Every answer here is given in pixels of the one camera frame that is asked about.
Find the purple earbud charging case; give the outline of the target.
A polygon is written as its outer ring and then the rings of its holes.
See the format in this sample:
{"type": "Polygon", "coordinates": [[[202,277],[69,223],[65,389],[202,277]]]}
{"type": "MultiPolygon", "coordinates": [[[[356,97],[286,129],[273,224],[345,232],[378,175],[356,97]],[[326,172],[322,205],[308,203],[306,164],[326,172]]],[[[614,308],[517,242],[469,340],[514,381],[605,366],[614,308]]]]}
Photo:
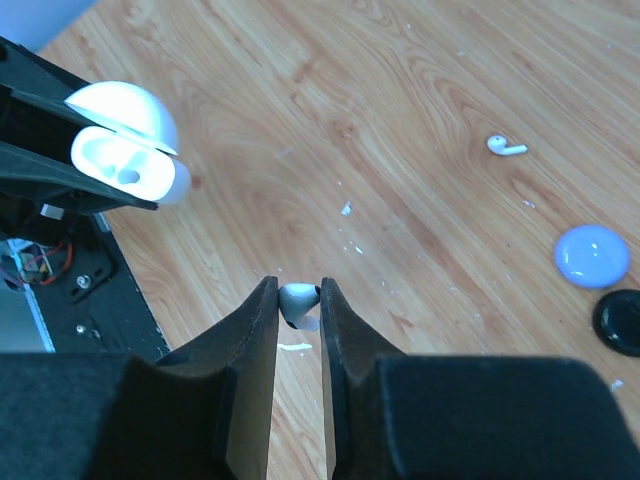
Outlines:
{"type": "Polygon", "coordinates": [[[553,259],[559,273],[571,284],[604,289],[620,281],[631,265],[624,239],[600,225],[581,225],[557,240],[553,259]]]}

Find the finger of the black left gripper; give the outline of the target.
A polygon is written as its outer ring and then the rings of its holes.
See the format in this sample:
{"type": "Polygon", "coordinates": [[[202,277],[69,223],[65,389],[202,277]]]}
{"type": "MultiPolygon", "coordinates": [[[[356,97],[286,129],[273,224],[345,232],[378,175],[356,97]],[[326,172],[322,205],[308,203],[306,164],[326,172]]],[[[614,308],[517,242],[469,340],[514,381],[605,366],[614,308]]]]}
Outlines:
{"type": "Polygon", "coordinates": [[[81,215],[122,207],[155,211],[158,204],[102,183],[74,166],[1,143],[1,192],[81,215]]]}
{"type": "Polygon", "coordinates": [[[89,85],[24,46],[1,38],[1,86],[15,92],[18,99],[78,126],[97,126],[65,103],[71,94],[89,85]]]}

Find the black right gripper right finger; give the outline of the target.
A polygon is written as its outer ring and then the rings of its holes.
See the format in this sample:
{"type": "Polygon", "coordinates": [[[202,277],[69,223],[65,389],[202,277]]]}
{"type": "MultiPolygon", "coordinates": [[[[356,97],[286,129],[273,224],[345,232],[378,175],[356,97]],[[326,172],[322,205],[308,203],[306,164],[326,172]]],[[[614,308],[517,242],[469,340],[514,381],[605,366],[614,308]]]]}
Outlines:
{"type": "Polygon", "coordinates": [[[320,289],[331,479],[635,479],[608,385],[566,357],[411,355],[320,289]]]}

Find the white earbud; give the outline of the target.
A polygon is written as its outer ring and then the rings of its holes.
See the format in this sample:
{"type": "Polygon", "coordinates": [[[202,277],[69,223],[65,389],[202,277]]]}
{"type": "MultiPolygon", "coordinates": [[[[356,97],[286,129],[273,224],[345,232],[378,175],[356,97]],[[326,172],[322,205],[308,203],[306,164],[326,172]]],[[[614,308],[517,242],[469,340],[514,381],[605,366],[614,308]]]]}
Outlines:
{"type": "Polygon", "coordinates": [[[486,141],[489,151],[498,156],[515,156],[528,152],[524,144],[509,145],[507,139],[501,135],[490,136],[486,141]]]}
{"type": "Polygon", "coordinates": [[[279,289],[279,309],[291,328],[309,332],[319,329],[319,319],[309,312],[320,303],[320,292],[319,286],[309,283],[289,283],[279,289]]]}

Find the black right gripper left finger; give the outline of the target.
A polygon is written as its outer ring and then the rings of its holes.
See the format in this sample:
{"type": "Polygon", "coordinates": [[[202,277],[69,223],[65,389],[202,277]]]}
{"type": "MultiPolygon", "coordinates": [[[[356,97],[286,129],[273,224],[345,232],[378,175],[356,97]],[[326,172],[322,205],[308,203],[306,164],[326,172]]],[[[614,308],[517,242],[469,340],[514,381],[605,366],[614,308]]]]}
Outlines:
{"type": "Polygon", "coordinates": [[[5,479],[262,479],[278,280],[147,362],[131,354],[5,354],[5,479]]]}

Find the white round charging case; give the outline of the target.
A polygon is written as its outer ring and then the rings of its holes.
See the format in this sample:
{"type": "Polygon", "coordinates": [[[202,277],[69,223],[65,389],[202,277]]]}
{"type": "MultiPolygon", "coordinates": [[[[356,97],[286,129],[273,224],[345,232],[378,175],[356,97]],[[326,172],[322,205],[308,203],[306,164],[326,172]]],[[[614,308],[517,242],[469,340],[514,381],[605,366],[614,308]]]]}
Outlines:
{"type": "Polygon", "coordinates": [[[177,159],[177,126],[155,95],[131,83],[104,81],[64,103],[93,123],[71,144],[77,170],[144,201],[176,204],[186,196],[192,177],[177,159]]]}

